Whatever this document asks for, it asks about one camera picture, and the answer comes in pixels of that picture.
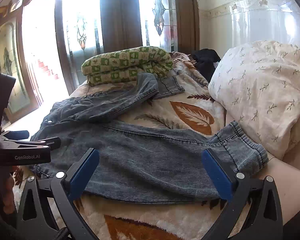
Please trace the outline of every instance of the green and white folded blanket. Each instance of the green and white folded blanket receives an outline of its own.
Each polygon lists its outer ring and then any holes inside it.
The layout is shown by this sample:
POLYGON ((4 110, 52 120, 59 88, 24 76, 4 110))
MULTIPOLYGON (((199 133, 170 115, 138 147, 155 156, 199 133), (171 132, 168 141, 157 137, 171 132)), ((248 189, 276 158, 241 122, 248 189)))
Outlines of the green and white folded blanket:
POLYGON ((90 86, 137 80, 139 72, 166 77, 172 69, 168 52, 158 47, 139 47, 104 53, 87 59, 81 66, 90 86))

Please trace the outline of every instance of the jeans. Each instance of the jeans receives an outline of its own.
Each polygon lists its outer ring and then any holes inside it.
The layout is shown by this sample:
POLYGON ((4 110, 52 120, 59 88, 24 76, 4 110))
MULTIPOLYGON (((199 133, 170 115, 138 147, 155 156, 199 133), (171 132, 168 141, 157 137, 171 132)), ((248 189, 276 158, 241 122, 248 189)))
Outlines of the jeans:
POLYGON ((135 88, 100 92, 55 103, 31 140, 58 136, 61 147, 51 162, 30 165, 42 178, 67 171, 90 148, 100 153, 99 166, 86 191, 120 201, 176 203, 219 198, 201 163, 212 148, 235 172, 253 175, 268 161, 267 152, 233 121, 210 138, 188 129, 148 128, 113 120, 148 98, 182 93, 174 77, 138 76, 135 88))

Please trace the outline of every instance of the open door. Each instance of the open door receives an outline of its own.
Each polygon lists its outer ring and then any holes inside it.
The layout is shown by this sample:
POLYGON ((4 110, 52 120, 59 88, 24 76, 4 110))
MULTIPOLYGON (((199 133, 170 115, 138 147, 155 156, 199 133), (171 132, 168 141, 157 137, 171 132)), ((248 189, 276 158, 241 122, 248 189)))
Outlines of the open door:
POLYGON ((0 73, 16 78, 5 110, 11 123, 39 107, 24 61, 21 16, 22 8, 19 8, 0 20, 0 73))

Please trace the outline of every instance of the silver screw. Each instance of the silver screw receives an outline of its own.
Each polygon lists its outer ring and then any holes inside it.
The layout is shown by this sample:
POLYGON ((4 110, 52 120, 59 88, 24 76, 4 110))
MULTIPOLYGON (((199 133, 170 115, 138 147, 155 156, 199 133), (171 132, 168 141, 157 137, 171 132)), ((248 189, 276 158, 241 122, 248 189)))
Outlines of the silver screw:
POLYGON ((31 176, 31 177, 28 178, 28 181, 29 181, 29 182, 31 182, 31 181, 33 181, 33 180, 34 180, 34 176, 31 176))
POLYGON ((273 178, 271 176, 267 176, 266 180, 269 182, 273 182, 273 178))
POLYGON ((241 172, 238 172, 238 173, 236 174, 236 176, 237 176, 238 179, 244 179, 244 174, 241 173, 241 172))
POLYGON ((63 178, 64 175, 65 175, 64 172, 59 171, 59 172, 56 174, 56 177, 57 177, 58 179, 61 179, 61 178, 63 178))

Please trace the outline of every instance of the staircase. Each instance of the staircase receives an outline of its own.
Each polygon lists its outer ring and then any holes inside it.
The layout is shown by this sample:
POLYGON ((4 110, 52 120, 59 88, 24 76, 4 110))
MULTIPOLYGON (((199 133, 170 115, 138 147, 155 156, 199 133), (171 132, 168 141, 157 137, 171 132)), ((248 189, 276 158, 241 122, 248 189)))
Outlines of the staircase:
POLYGON ((53 73, 52 69, 49 69, 48 66, 46 66, 42 61, 40 61, 38 59, 38 65, 39 65, 39 69, 46 75, 46 76, 50 76, 52 79, 58 79, 58 74, 53 73))

